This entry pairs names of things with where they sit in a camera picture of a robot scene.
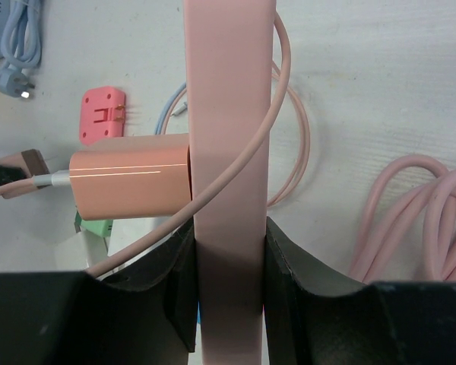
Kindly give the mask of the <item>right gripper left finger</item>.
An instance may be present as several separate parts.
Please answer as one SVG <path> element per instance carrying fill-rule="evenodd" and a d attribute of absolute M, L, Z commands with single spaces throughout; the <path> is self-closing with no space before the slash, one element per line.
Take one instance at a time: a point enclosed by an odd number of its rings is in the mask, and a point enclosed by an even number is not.
<path fill-rule="evenodd" d="M 103 280 L 0 273 L 0 364 L 185 364 L 196 327 L 191 221 Z"/>

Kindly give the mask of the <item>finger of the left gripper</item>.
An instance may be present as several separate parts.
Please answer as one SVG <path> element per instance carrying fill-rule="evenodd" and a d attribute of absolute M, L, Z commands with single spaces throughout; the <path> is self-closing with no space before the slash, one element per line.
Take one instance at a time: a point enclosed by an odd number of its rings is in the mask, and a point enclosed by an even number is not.
<path fill-rule="evenodd" d="M 29 178 L 30 177 L 27 175 L 27 172 L 23 170 L 21 167 L 5 166 L 0 164 L 0 186 L 4 186 L 15 181 Z M 4 199 L 15 198 L 20 195 L 31 192 L 32 190 L 32 185 L 22 186 L 20 188 L 16 188 L 15 190 L 4 193 L 2 197 Z"/>

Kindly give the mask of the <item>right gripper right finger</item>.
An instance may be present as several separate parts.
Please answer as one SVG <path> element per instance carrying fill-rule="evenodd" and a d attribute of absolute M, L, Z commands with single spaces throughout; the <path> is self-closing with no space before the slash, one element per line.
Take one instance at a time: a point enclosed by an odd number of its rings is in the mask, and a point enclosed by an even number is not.
<path fill-rule="evenodd" d="M 272 364 L 456 364 L 456 282 L 362 284 L 273 220 L 264 252 Z"/>

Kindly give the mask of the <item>tan cube adapter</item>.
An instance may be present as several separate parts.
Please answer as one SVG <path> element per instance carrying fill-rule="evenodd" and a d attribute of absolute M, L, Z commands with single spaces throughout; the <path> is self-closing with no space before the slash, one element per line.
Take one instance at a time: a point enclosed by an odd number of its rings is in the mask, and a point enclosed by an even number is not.
<path fill-rule="evenodd" d="M 27 178 L 36 175 L 46 175 L 49 174 L 49 168 L 46 165 L 46 162 L 43 159 L 42 154 L 37 149 L 29 149 L 26 151 L 18 152 L 16 154 L 8 155 L 6 157 L 0 158 L 0 166 L 3 167 L 16 167 L 21 168 L 26 174 Z M 6 182 L 0 182 L 0 186 L 5 185 Z M 35 192 L 38 189 L 37 187 L 23 187 L 14 192 L 8 192 L 2 197 L 4 199 L 16 198 L 21 195 L 28 194 L 30 192 Z"/>

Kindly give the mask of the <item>white cube charger plug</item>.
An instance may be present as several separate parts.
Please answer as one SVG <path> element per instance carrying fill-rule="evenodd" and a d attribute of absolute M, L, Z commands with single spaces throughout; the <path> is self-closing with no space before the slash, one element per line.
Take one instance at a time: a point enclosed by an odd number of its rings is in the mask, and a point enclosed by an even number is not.
<path fill-rule="evenodd" d="M 81 231 L 84 268 L 92 267 L 108 258 L 109 241 L 87 230 Z"/>

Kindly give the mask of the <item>green charger plug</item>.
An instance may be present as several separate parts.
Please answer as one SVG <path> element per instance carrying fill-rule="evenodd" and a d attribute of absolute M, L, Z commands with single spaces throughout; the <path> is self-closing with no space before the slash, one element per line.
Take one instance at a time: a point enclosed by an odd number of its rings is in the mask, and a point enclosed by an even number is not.
<path fill-rule="evenodd" d="M 76 211 L 74 217 L 74 228 L 77 233 L 86 230 L 96 236 L 107 238 L 111 236 L 112 226 L 113 220 L 86 221 L 80 216 L 78 211 Z"/>

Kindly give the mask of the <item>red pink charger plug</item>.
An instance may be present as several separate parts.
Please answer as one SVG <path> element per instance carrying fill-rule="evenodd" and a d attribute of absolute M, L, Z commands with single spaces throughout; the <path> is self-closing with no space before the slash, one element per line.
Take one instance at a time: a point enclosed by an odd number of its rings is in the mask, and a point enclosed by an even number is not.
<path fill-rule="evenodd" d="M 126 94 L 113 86 L 87 90 L 81 101 L 79 140 L 91 145 L 104 138 L 118 138 L 124 134 Z"/>

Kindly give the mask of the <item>pink power strip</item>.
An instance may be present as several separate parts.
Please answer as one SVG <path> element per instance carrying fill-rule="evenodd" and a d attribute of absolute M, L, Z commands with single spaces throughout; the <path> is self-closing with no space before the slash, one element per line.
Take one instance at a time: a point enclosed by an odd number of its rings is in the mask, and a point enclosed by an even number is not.
<path fill-rule="evenodd" d="M 184 4 L 192 193 L 241 153 L 271 103 L 273 1 Z M 268 143 L 194 217 L 205 364 L 259 364 Z"/>

